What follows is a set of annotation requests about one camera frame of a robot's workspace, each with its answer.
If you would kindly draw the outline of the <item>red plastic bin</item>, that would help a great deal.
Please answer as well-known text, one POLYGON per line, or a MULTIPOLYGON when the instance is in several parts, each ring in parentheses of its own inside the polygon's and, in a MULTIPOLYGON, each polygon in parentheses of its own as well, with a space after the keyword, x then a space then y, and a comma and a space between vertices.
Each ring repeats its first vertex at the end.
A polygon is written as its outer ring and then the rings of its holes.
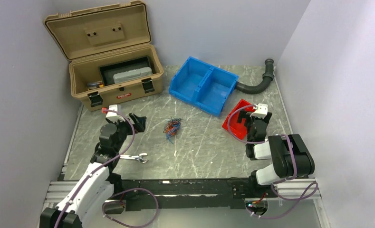
POLYGON ((232 134, 240 141, 247 141, 246 125, 237 123, 239 112, 242 112, 243 110, 254 112, 254 105, 244 99, 241 99, 226 117, 222 128, 228 132, 231 131, 232 134))

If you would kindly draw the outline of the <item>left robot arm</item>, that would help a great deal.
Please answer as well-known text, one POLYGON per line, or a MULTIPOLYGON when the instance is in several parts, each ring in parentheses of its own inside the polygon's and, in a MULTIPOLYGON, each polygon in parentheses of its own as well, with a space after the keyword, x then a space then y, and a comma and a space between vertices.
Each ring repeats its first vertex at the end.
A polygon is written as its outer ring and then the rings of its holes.
POLYGON ((122 152, 121 147, 130 135, 145 131, 145 116, 118 111, 106 112, 107 123, 101 127, 87 170, 70 193, 53 208, 45 208, 39 218, 41 228, 86 228, 91 217, 107 199, 121 196, 121 176, 113 174, 122 152))

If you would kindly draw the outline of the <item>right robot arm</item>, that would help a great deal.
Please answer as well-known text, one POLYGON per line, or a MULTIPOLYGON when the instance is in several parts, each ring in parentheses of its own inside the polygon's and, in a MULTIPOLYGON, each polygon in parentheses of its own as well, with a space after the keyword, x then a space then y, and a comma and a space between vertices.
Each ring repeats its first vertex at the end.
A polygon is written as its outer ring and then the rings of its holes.
POLYGON ((257 117, 253 112, 239 111, 237 122, 245 121, 247 129, 246 156, 252 161, 271 160, 265 168, 249 176, 248 192, 259 197, 266 186, 281 180, 308 176, 314 173, 315 163, 299 134, 266 136, 272 113, 257 117))

